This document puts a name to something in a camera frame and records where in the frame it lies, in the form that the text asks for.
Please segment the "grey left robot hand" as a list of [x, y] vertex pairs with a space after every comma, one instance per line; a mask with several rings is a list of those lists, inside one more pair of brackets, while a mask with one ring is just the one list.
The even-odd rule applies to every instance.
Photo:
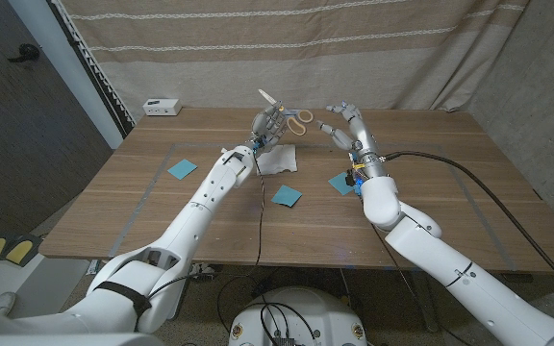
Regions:
[[286, 117], [279, 110], [281, 104], [259, 112], [252, 122], [252, 149], [257, 155], [269, 152], [287, 130]]

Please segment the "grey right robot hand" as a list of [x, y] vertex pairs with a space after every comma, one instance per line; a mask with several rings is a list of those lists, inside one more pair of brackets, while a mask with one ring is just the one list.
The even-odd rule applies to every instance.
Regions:
[[319, 129], [328, 134], [340, 149], [355, 154], [355, 163], [364, 165], [363, 171], [368, 178], [386, 176], [387, 172], [378, 155], [377, 142], [365, 125], [360, 110], [355, 105], [345, 102], [340, 106], [327, 106], [326, 110], [342, 115], [348, 123], [352, 137], [340, 129], [317, 120]]

